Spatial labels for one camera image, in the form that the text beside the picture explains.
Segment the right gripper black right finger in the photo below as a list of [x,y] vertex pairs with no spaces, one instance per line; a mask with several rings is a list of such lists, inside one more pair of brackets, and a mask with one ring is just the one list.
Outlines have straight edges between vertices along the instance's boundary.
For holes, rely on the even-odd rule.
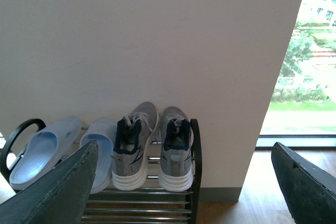
[[277,142],[271,161],[295,223],[335,223],[335,177]]

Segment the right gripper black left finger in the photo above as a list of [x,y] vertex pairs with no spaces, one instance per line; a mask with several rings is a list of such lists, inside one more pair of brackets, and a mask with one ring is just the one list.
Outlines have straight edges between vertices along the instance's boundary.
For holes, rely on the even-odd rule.
[[1,223],[79,223],[96,171],[90,141],[26,189],[1,204]]

